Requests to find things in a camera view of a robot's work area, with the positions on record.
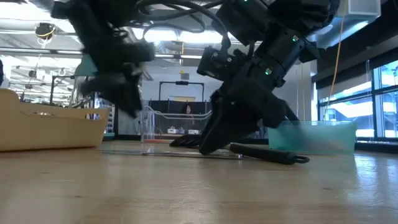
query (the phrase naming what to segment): ceiling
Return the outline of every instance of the ceiling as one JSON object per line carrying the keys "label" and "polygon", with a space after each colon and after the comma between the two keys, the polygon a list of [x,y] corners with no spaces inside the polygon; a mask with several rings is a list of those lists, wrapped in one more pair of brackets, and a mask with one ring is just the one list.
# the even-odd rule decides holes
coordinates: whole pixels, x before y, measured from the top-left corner
{"label": "ceiling", "polygon": [[[12,47],[23,49],[57,49],[57,50],[80,50],[82,44],[74,34],[73,27],[68,21],[52,19],[48,9],[52,7],[52,1],[48,0],[29,0],[24,4],[10,3],[11,0],[0,0],[0,47]],[[164,6],[154,6],[152,8],[153,14],[167,14],[170,13],[169,8]],[[206,16],[197,15],[206,24],[207,31],[203,34],[191,34],[186,32],[179,32],[177,30],[151,30],[147,33],[146,39],[148,41],[155,41],[157,53],[160,54],[181,54],[201,56],[203,49],[206,46],[220,47],[221,36],[213,31],[210,26],[211,21]],[[55,36],[51,42],[43,44],[43,40],[38,40],[34,34],[37,24],[40,22],[49,22],[55,24],[57,29]],[[187,19],[186,17],[173,19],[170,21],[173,24],[178,24],[183,27],[197,27],[195,21]],[[336,43],[336,38],[340,32],[340,18],[336,18],[332,25],[321,30],[319,33],[311,37],[312,40],[318,41],[318,44],[327,47]],[[347,17],[345,23],[344,37],[349,36],[371,22],[369,18],[360,19],[357,17]],[[131,29],[129,31],[135,35],[131,37],[132,40],[142,38],[142,30]],[[235,48],[246,52],[247,48],[241,45],[232,35],[231,51]],[[171,40],[182,40],[183,45],[176,44]],[[39,55],[32,54],[11,54],[1,53],[0,58],[12,64],[11,88],[19,93],[25,91],[26,96],[36,98],[41,96],[44,100],[49,99],[52,76],[54,75],[73,75],[76,67],[80,63],[78,57],[59,57],[57,55]],[[159,71],[155,68],[168,67],[196,67],[199,63],[197,59],[156,59],[146,64],[147,71]],[[29,77],[29,71],[38,68],[37,77]],[[161,73],[167,73],[166,70],[160,69]],[[154,77],[159,78],[158,74],[153,74]],[[31,90],[25,90],[25,85],[35,84]],[[54,89],[54,100],[60,103],[67,102],[67,96],[70,96],[72,90],[73,80],[69,78],[58,78],[55,80],[58,86]]]}

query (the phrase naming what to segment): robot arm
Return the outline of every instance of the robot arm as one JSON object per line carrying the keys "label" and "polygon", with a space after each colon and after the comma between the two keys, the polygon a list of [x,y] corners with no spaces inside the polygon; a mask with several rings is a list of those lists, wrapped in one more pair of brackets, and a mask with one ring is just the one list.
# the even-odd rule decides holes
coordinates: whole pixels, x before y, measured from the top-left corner
{"label": "robot arm", "polygon": [[[145,9],[151,4],[191,10],[153,16]],[[207,10],[217,4],[221,7],[216,15]],[[146,41],[125,43],[127,34],[119,27],[129,21],[162,21],[197,11],[211,17],[212,26],[223,36],[222,47],[207,47],[197,71],[223,81],[211,96],[213,114],[202,133],[200,152],[209,154],[257,131],[260,119],[272,128],[285,119],[298,120],[272,91],[283,86],[296,60],[319,57],[317,46],[307,37],[327,26],[339,5],[340,0],[276,0],[270,5],[263,0],[223,0],[205,7],[186,0],[71,0],[57,3],[53,17],[69,19],[84,52],[98,68],[96,78],[82,87],[83,94],[99,91],[131,116],[142,109],[137,89],[140,64],[154,59],[154,46]],[[228,32],[250,45],[247,55],[239,50],[228,54]],[[254,51],[257,41],[262,43]]]}

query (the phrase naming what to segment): clear plastic box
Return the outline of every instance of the clear plastic box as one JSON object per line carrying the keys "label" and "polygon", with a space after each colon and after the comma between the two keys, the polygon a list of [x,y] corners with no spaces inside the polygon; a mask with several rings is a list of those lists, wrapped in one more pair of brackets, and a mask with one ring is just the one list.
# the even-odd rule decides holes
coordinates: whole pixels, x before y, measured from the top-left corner
{"label": "clear plastic box", "polygon": [[184,134],[201,134],[207,114],[169,114],[145,106],[141,112],[141,142],[171,142]]}
{"label": "clear plastic box", "polygon": [[349,121],[283,121],[268,129],[269,147],[301,154],[353,153],[356,130]]}

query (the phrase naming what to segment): wooden table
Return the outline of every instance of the wooden table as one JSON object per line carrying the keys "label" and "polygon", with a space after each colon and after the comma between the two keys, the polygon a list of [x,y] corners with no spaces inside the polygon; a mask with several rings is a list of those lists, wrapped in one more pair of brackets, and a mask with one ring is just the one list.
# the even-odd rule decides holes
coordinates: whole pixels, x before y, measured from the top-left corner
{"label": "wooden table", "polygon": [[398,223],[397,156],[311,159],[283,166],[96,149],[1,153],[0,223]]}

